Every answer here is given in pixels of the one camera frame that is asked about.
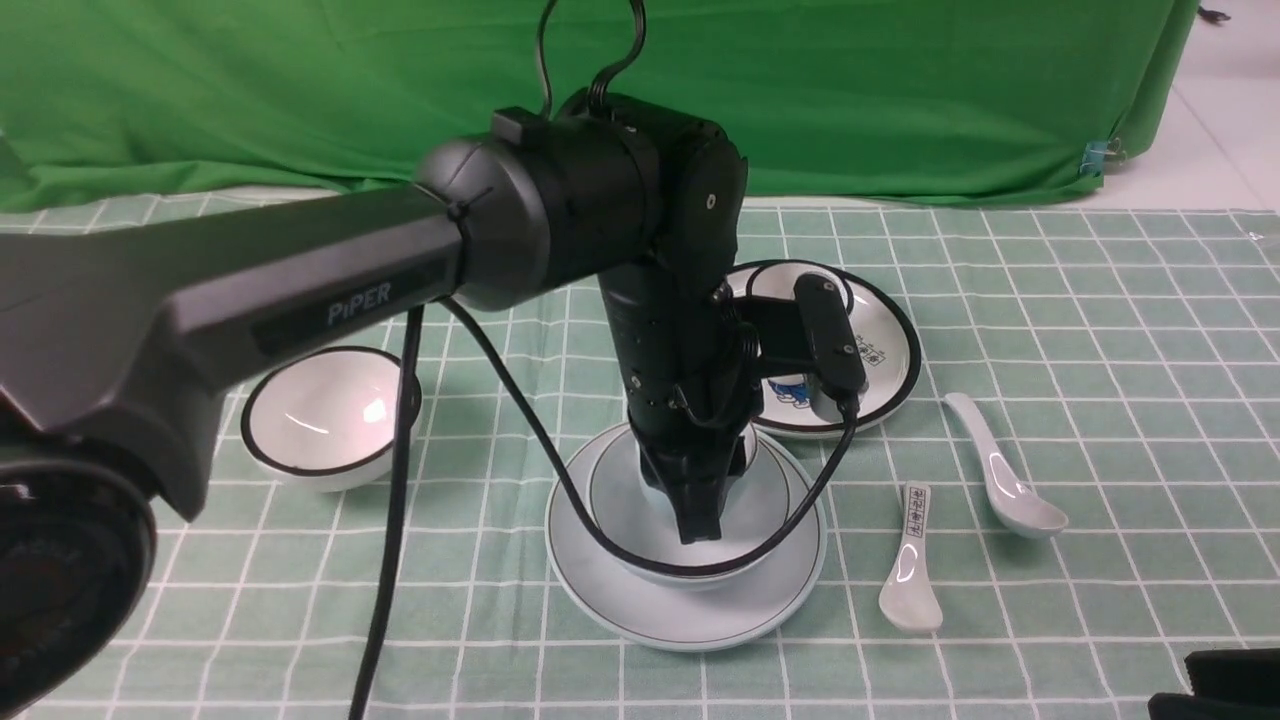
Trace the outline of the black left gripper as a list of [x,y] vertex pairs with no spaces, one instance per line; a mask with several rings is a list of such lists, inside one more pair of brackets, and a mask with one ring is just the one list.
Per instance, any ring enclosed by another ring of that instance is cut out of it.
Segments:
[[641,474],[672,500],[682,544],[722,538],[730,470],[755,404],[731,266],[641,259],[599,277]]

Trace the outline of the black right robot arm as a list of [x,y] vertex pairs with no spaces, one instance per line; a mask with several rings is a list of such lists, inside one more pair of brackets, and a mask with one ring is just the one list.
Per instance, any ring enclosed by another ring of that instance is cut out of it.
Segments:
[[1157,693],[1149,719],[1277,719],[1279,650],[1197,650],[1185,656],[1190,693]]

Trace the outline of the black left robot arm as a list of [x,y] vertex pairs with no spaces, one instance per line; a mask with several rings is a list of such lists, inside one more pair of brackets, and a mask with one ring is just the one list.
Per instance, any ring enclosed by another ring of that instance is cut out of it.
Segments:
[[96,234],[3,236],[3,716],[81,670],[204,510],[229,389],[420,304],[590,275],[649,482],[709,539],[762,410],[727,277],[748,164],[714,122],[588,88],[498,110],[416,181]]

